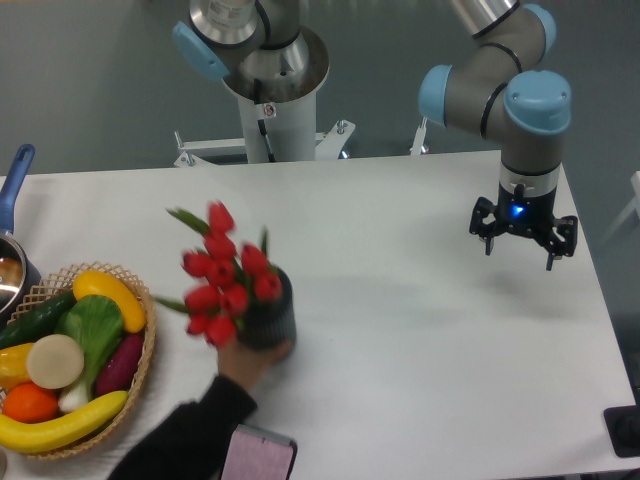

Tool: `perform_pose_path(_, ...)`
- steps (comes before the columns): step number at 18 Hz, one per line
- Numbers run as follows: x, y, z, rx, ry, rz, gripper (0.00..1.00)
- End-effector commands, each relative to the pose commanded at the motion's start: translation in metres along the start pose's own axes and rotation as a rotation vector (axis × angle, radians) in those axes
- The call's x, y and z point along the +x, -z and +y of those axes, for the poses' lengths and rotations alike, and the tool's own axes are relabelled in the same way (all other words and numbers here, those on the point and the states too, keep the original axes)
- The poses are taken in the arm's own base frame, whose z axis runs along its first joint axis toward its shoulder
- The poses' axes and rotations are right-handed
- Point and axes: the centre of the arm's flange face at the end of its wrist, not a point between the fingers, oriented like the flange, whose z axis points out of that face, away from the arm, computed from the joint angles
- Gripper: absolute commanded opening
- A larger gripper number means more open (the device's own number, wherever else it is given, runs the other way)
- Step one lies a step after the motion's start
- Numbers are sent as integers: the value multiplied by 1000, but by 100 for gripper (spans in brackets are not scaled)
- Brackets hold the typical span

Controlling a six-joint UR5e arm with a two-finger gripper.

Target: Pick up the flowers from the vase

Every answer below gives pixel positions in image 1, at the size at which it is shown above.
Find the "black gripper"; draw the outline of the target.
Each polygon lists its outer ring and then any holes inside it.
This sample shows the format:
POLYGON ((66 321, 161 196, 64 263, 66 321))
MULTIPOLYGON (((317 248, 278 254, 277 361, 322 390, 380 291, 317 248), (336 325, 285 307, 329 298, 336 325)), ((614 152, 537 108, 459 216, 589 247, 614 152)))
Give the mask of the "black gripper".
POLYGON ((479 197, 469 224, 469 233, 484 242, 486 255, 492 253, 495 239, 505 233, 535 238, 547 252, 547 271, 556 260, 574 255, 578 217, 556 218, 553 214, 558 178, 558 172, 500 173, 497 205, 479 197))

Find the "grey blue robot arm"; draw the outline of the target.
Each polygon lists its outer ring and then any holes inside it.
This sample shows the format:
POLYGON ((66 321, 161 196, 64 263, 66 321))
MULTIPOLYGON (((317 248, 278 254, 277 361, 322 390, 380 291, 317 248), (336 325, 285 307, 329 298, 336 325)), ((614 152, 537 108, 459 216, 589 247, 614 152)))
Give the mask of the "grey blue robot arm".
POLYGON ((430 69, 419 111, 500 147, 498 197, 476 201, 470 234, 487 253, 503 234, 533 240, 551 268, 574 255, 578 240, 577 218, 553 213, 572 102, 568 81, 539 67, 556 40, 555 21, 544 8, 520 1, 455 1, 452 7, 477 50, 461 68, 430 69))

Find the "black sleeved forearm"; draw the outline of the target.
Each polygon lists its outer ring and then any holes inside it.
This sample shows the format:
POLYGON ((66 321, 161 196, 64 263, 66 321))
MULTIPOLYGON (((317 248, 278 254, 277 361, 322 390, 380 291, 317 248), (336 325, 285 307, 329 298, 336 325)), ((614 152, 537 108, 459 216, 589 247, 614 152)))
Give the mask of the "black sleeved forearm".
POLYGON ((232 433, 255 410, 232 380, 216 377, 199 401, 179 405, 135 445, 111 479, 211 479, 221 470, 232 433))

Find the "person's hand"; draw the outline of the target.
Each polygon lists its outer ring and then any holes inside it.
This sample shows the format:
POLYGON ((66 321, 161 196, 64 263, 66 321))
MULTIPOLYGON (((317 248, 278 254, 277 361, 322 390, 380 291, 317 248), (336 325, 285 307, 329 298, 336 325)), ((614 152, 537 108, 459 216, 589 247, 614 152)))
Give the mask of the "person's hand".
POLYGON ((287 357, 292 349, 291 341, 266 350, 252 350, 237 339, 230 340, 217 349, 218 372, 250 393, 266 372, 287 357))

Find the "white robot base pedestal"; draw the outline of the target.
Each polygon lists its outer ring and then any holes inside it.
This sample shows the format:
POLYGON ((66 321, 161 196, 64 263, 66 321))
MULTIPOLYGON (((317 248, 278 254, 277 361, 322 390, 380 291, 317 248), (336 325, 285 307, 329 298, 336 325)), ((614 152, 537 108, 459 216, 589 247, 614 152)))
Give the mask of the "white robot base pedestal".
POLYGON ((186 63, 236 98, 249 163, 344 157, 355 131, 317 130, 316 96, 330 68, 322 39, 297 1, 193 1, 172 39, 186 63))

